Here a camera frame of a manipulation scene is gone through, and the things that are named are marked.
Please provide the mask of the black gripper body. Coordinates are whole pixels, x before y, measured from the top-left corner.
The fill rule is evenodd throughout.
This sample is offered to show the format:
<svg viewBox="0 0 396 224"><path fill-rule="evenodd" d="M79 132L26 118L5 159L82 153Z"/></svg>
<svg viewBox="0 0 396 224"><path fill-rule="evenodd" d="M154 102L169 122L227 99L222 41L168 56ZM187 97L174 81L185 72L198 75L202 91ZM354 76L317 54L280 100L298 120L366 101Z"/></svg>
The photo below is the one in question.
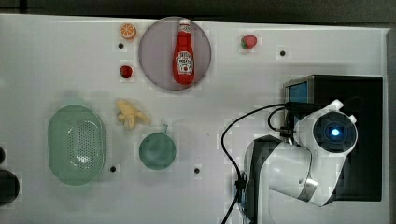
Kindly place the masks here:
<svg viewBox="0 0 396 224"><path fill-rule="evenodd" d="M301 103L301 102L286 102L285 108L294 113L313 113L322 109L324 105Z"/></svg>

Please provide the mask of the black robot base left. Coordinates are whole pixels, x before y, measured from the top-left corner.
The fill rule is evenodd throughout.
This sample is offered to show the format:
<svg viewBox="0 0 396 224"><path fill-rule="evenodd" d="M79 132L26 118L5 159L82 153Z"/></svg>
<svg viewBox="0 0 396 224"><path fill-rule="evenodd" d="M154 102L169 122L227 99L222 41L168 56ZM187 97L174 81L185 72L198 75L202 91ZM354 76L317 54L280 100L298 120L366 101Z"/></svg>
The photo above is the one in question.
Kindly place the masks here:
<svg viewBox="0 0 396 224"><path fill-rule="evenodd" d="M14 202L20 194L19 179L4 167L0 168L0 205L5 206Z"/></svg>

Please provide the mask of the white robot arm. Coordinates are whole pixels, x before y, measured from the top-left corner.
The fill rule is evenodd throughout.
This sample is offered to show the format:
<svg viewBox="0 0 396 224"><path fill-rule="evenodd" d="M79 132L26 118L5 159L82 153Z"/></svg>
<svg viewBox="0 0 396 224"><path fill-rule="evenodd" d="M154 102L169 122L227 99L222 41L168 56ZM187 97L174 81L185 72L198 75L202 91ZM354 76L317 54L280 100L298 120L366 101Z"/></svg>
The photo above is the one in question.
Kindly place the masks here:
<svg viewBox="0 0 396 224"><path fill-rule="evenodd" d="M332 203L347 156L358 142L356 118L334 100L303 117L284 141L270 134L247 148L243 175L247 179L239 203L244 224L275 224L270 191L318 207Z"/></svg>

